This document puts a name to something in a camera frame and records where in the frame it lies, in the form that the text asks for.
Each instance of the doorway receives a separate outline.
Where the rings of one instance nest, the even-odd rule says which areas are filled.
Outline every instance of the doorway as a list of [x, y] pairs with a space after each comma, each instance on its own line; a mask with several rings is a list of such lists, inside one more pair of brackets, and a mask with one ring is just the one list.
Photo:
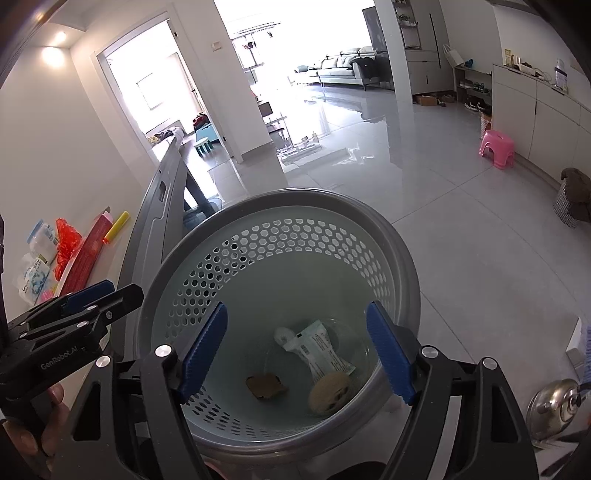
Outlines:
[[207, 163], [230, 159], [211, 123], [196, 82], [166, 15], [123, 36], [99, 55], [99, 63], [149, 154], [162, 160], [171, 140], [203, 145]]

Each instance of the shoe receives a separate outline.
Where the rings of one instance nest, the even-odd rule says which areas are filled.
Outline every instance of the shoe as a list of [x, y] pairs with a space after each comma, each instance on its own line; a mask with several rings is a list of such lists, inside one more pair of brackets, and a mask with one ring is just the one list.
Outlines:
[[466, 103], [464, 103], [464, 106], [468, 110], [472, 110], [473, 112], [477, 112], [478, 111], [478, 106], [475, 105], [471, 100], [468, 100]]
[[486, 103], [482, 98], [478, 99], [478, 101], [476, 103], [476, 107], [478, 108], [479, 111], [481, 111], [482, 113], [485, 113], [488, 116], [490, 116], [492, 113], [492, 106], [489, 105], [488, 103]]

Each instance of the door frame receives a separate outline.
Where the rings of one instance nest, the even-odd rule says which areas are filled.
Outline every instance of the door frame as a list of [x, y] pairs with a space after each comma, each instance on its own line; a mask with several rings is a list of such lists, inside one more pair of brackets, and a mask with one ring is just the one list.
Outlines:
[[184, 30], [181, 27], [181, 22], [176, 10], [174, 9], [174, 5], [168, 4], [160, 12], [155, 13], [154, 16], [151, 16], [151, 18], [142, 22], [140, 25], [132, 25], [129, 30], [117, 35], [116, 40], [109, 42], [105, 48], [95, 52], [98, 68], [104, 75], [104, 79], [106, 80], [106, 84], [108, 86], [107, 93], [112, 94], [115, 97], [114, 100], [116, 100], [116, 103], [122, 109], [125, 118], [132, 127], [135, 135], [138, 137], [140, 143], [152, 161], [158, 165], [159, 161], [152, 151], [152, 146], [149, 144], [145, 135], [140, 130], [135, 118], [131, 114], [131, 111], [129, 111], [125, 104], [123, 94], [121, 93], [115, 76], [111, 71], [111, 67], [107, 62], [107, 56], [117, 50], [120, 46], [127, 43], [129, 40], [162, 22], [167, 22], [168, 24], [171, 35], [177, 44], [178, 51], [187, 65], [189, 70], [188, 74], [191, 75], [193, 83], [196, 85], [197, 91], [199, 92], [200, 97], [203, 99], [203, 104], [206, 108], [207, 115], [218, 135], [222, 147], [226, 150], [228, 157], [233, 157], [237, 161], [241, 162], [242, 156], [238, 153], [239, 150], [233, 140], [232, 135], [228, 133], [229, 130], [227, 128], [224, 128], [224, 125], [216, 115], [213, 105], [211, 104], [210, 100], [208, 100], [208, 97], [211, 98], [211, 94], [209, 93], [209, 89], [206, 86], [207, 81], [203, 78], [204, 70], [202, 69], [201, 62], [197, 58]]

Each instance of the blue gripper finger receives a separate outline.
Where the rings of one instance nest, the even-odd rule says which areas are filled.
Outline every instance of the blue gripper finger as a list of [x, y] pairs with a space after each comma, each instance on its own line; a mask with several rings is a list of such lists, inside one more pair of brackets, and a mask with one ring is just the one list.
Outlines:
[[201, 389], [227, 329], [228, 310], [220, 302], [199, 332], [195, 343], [184, 359], [183, 379], [177, 390], [182, 403], [188, 402], [189, 397]]
[[84, 290], [77, 291], [68, 296], [62, 309], [63, 314], [74, 315], [84, 310], [84, 307], [96, 302], [98, 299], [107, 296], [115, 291], [115, 286], [109, 280], [103, 280]]
[[369, 304], [366, 322], [392, 391], [412, 405], [417, 396], [413, 387], [413, 363], [421, 345], [410, 330], [394, 325], [379, 301]]

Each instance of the pink stool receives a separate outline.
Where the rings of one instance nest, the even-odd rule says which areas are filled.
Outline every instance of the pink stool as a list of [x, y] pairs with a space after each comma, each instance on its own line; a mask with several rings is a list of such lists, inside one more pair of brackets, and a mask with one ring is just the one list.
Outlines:
[[484, 152], [487, 148], [493, 152], [495, 157], [495, 167], [502, 170], [507, 165], [513, 165], [515, 144], [507, 135], [497, 132], [496, 130], [487, 130], [482, 138], [482, 143], [480, 144], [479, 154], [481, 157], [484, 156]]

